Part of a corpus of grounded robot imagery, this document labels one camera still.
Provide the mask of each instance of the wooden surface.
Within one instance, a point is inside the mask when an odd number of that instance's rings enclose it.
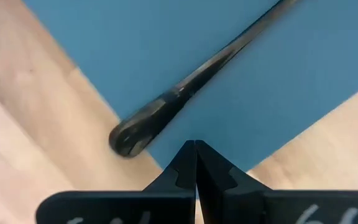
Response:
[[[156,178],[146,152],[111,152],[117,123],[23,3],[0,0],[0,223],[34,223],[60,190],[135,190]],[[358,189],[358,94],[249,174],[275,189]]]

